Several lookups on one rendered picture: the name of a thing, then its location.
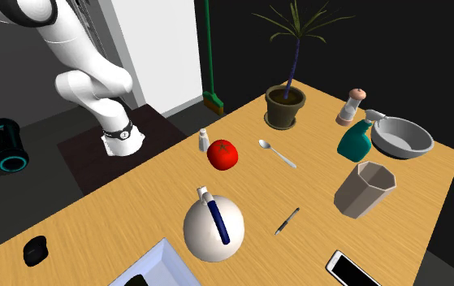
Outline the red tomato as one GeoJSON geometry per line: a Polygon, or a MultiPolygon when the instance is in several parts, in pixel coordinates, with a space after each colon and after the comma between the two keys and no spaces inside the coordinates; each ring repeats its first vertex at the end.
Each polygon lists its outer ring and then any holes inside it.
{"type": "Polygon", "coordinates": [[[237,164],[239,155],[230,141],[216,140],[208,147],[207,158],[215,169],[225,171],[237,164]]]}

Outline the white salt shaker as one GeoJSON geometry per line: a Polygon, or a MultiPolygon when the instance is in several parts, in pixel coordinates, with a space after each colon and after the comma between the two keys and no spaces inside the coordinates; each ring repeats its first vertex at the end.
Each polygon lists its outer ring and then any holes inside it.
{"type": "Polygon", "coordinates": [[[201,128],[199,131],[199,150],[201,152],[206,152],[210,146],[210,140],[207,134],[207,131],[204,128],[201,128]]]}

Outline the silver spoon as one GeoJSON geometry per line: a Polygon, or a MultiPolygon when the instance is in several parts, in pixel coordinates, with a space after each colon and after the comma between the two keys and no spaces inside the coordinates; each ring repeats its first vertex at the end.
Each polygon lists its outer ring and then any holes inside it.
{"type": "Polygon", "coordinates": [[[264,141],[264,140],[259,140],[258,141],[259,145],[263,148],[263,149],[266,149],[266,150],[272,150],[274,151],[288,166],[292,167],[292,168],[296,168],[296,164],[294,162],[292,162],[291,160],[289,160],[288,158],[286,158],[285,156],[283,156],[281,153],[279,153],[276,149],[274,149],[270,143],[268,143],[267,141],[264,141]]]}

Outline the potted green plant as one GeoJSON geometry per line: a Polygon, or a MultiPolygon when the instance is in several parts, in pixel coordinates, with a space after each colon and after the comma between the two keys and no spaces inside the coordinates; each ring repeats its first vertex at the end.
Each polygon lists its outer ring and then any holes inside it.
{"type": "Polygon", "coordinates": [[[289,128],[292,128],[296,122],[298,111],[304,106],[306,101],[305,93],[292,86],[301,52],[301,42],[306,37],[309,37],[320,41],[322,44],[326,44],[326,39],[323,36],[318,35],[316,33],[317,31],[339,21],[355,18],[355,15],[334,17],[335,11],[329,12],[327,10],[329,1],[330,0],[326,0],[321,7],[307,18],[302,18],[303,13],[299,12],[297,0],[293,0],[289,4],[291,12],[290,18],[284,16],[273,6],[270,6],[270,9],[282,20],[282,22],[270,19],[264,15],[253,13],[257,18],[263,19],[279,28],[278,32],[275,32],[270,36],[270,43],[278,37],[290,37],[295,42],[292,54],[292,65],[286,83],[271,86],[265,93],[266,113],[264,115],[264,120],[274,129],[288,130],[289,128]]]}

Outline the dark robot stand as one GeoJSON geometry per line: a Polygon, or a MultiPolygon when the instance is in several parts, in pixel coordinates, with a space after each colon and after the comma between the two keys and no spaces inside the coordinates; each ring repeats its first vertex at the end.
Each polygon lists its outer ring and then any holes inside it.
{"type": "Polygon", "coordinates": [[[109,156],[96,126],[58,144],[69,170],[84,195],[99,189],[145,161],[186,138],[176,126],[146,104],[128,112],[129,118],[145,134],[143,145],[126,157],[109,156]]]}

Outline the green broom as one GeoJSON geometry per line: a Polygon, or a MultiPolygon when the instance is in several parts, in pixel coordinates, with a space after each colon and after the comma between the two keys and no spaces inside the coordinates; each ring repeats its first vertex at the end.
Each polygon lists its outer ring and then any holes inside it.
{"type": "Polygon", "coordinates": [[[210,108],[215,114],[223,115],[224,107],[223,102],[219,99],[214,91],[214,66],[212,58],[212,45],[210,35],[210,9],[209,0],[204,0],[204,12],[205,12],[205,34],[207,44],[207,60],[208,60],[208,72],[210,80],[210,90],[203,93],[204,103],[210,108]]]}

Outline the dark pen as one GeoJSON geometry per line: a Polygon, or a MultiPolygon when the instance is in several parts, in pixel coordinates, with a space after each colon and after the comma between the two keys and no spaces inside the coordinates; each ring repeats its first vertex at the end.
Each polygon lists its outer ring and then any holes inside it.
{"type": "Polygon", "coordinates": [[[289,223],[291,219],[300,211],[300,207],[297,207],[282,223],[281,225],[277,228],[275,231],[275,236],[278,235],[289,223]]]}

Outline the white door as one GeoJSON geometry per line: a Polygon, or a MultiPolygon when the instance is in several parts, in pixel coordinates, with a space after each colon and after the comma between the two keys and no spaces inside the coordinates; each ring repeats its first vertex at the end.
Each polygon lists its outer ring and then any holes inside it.
{"type": "Polygon", "coordinates": [[[202,100],[194,0],[98,0],[123,68],[132,105],[164,117],[202,100]]]}

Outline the pepper mill with pink cap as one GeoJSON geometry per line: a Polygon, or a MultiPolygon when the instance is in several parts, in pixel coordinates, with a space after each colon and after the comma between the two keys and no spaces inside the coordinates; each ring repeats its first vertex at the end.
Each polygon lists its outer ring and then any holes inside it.
{"type": "Polygon", "coordinates": [[[336,116],[335,122],[341,126],[348,126],[359,107],[362,100],[366,98],[366,92],[363,89],[352,89],[348,93],[348,100],[342,107],[340,113],[336,116]]]}

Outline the teal spray bottle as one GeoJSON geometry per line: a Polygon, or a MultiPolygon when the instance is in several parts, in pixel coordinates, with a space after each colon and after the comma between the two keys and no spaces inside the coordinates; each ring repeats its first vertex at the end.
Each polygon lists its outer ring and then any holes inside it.
{"type": "Polygon", "coordinates": [[[376,110],[366,110],[365,118],[355,123],[343,135],[338,144],[337,153],[352,162],[360,162],[370,152],[372,146],[366,132],[374,121],[379,121],[386,117],[385,114],[376,110]]]}

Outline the pale blue tray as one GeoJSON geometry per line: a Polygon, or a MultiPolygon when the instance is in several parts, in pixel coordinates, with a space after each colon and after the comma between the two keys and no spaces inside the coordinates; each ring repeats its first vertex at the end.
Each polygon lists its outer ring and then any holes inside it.
{"type": "Polygon", "coordinates": [[[201,286],[167,238],[162,238],[109,286],[126,286],[137,275],[148,286],[201,286]]]}

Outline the beige faceted cup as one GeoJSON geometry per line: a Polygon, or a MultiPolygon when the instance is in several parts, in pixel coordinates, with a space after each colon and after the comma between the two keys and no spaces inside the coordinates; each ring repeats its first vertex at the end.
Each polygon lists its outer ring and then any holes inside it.
{"type": "Polygon", "coordinates": [[[352,219],[366,215],[396,188],[396,177],[385,166],[366,161],[357,164],[335,193],[339,212],[352,219]]]}

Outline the grey bowl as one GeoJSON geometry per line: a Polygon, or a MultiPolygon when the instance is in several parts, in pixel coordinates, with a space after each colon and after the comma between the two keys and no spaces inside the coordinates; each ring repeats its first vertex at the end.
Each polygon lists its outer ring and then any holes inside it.
{"type": "Polygon", "coordinates": [[[407,119],[386,117],[371,129],[375,147],[393,158],[410,159],[434,148],[433,137],[421,126],[407,119]]]}

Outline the white smartphone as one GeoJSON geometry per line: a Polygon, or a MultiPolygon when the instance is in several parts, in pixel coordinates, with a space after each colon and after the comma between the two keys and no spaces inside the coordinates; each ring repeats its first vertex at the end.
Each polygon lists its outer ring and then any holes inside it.
{"type": "Polygon", "coordinates": [[[327,262],[326,270],[343,286],[382,286],[338,249],[327,262]]]}

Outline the black cylinder with teal rings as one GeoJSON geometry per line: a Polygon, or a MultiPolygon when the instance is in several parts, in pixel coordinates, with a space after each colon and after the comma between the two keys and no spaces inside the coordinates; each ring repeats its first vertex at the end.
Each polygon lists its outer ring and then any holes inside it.
{"type": "Polygon", "coordinates": [[[20,127],[13,120],[0,118],[0,170],[4,172],[22,171],[29,163],[24,150],[20,127]]]}

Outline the black rounded case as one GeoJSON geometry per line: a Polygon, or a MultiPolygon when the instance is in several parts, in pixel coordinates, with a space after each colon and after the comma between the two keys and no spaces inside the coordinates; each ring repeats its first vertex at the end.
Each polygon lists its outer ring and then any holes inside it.
{"type": "Polygon", "coordinates": [[[34,267],[49,255],[47,239],[45,236],[35,236],[23,248],[24,263],[28,267],[34,267]]]}

